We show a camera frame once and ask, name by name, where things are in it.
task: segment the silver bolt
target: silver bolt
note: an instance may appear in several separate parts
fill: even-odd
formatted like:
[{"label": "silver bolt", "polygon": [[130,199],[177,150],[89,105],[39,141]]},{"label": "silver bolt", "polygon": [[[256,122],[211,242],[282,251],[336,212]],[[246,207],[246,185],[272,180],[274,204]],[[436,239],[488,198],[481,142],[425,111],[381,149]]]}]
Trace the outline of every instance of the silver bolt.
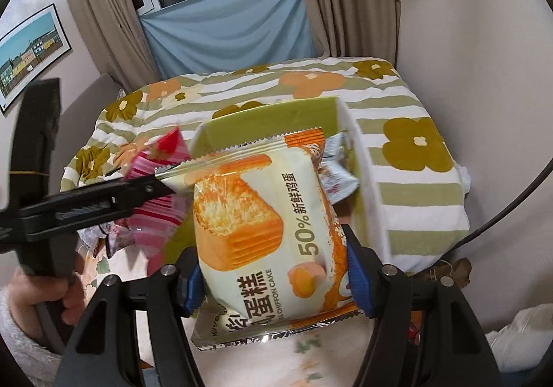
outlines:
[{"label": "silver bolt", "polygon": [[106,286],[113,286],[117,282],[117,275],[107,275],[102,282]]},{"label": "silver bolt", "polygon": [[455,281],[453,281],[453,278],[450,276],[442,276],[440,278],[440,282],[442,283],[443,286],[446,286],[446,287],[453,287],[453,285],[455,284]]},{"label": "silver bolt", "polygon": [[161,274],[163,276],[171,276],[173,273],[175,273],[176,267],[172,264],[167,264],[161,267]]},{"label": "silver bolt", "polygon": [[382,267],[382,273],[386,276],[395,276],[397,275],[397,267],[392,264],[386,264]]}]

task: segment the chiffon cake package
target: chiffon cake package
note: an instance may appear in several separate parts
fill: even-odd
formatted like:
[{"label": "chiffon cake package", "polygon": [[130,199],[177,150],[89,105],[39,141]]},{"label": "chiffon cake package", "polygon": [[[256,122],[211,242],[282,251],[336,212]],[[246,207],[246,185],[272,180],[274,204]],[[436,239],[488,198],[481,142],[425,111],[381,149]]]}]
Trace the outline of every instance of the chiffon cake package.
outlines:
[{"label": "chiffon cake package", "polygon": [[160,174],[194,190],[194,230],[207,298],[200,349],[290,335],[357,311],[346,242],[317,168],[320,129],[265,139]]}]

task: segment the white wall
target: white wall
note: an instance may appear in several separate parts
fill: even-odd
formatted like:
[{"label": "white wall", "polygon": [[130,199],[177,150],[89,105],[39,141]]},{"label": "white wall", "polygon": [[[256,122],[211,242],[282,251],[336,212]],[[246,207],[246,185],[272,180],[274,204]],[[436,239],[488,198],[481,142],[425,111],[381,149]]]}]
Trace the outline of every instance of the white wall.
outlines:
[{"label": "white wall", "polygon": [[[62,80],[62,111],[64,111],[100,76],[77,29],[67,0],[12,0],[0,18],[0,36],[52,3],[56,5],[60,22],[72,50],[47,68],[38,79],[59,77]],[[3,149],[0,152],[0,208],[5,208],[7,205],[10,147],[20,101],[21,96],[6,117],[0,115],[0,148]],[[13,255],[0,255],[0,286],[9,279],[7,277],[13,271],[15,262]]]},{"label": "white wall", "polygon": [[[545,0],[402,0],[398,68],[473,187],[473,228],[553,156],[553,13]],[[461,250],[484,327],[553,302],[553,177]]]}]

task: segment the pink snack bag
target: pink snack bag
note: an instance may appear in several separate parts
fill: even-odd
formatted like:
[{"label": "pink snack bag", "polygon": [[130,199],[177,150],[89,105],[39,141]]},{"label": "pink snack bag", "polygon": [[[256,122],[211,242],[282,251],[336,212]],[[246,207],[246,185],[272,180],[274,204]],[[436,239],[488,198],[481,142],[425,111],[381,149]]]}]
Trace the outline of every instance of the pink snack bag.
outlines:
[{"label": "pink snack bag", "polygon": [[[138,178],[155,172],[158,167],[188,161],[190,154],[179,128],[165,134],[151,147],[137,154],[129,165],[125,178]],[[177,194],[167,195],[145,202],[128,219],[134,242],[148,258],[148,276],[163,264],[165,244],[184,221],[191,200]]]}]

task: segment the painted sky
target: painted sky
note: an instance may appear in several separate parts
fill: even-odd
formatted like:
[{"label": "painted sky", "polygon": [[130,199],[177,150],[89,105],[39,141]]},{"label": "painted sky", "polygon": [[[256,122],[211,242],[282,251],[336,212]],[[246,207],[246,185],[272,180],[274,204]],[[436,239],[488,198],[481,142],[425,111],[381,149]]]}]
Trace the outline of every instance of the painted sky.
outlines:
[{"label": "painted sky", "polygon": [[0,66],[9,58],[13,59],[22,54],[29,46],[29,42],[54,29],[52,13],[49,12],[20,30],[0,46]]}]

